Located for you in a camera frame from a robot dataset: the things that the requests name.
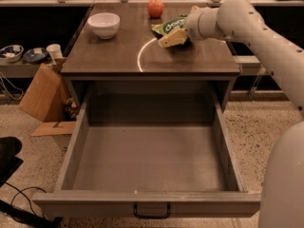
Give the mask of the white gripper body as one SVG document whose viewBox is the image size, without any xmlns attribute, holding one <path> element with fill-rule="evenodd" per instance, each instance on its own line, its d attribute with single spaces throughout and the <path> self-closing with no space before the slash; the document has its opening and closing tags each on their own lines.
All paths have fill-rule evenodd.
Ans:
<svg viewBox="0 0 304 228">
<path fill-rule="evenodd" d="M 192 9 L 184 22 L 186 35 L 192 40 L 223 38 L 223 32 L 218 25 L 218 9 Z"/>
</svg>

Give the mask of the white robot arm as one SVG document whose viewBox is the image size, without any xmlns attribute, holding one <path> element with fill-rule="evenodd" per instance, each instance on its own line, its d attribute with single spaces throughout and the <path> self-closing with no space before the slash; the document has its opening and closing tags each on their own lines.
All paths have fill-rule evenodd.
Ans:
<svg viewBox="0 0 304 228">
<path fill-rule="evenodd" d="M 192 8 L 159 40 L 168 48 L 187 39 L 218 39 L 246 46 L 266 76 L 297 108 L 304 108 L 304 50 L 272 30 L 248 0 L 225 0 L 216 8 Z M 267 160 L 258 228 L 304 228 L 304 122 L 289 127 Z"/>
</svg>

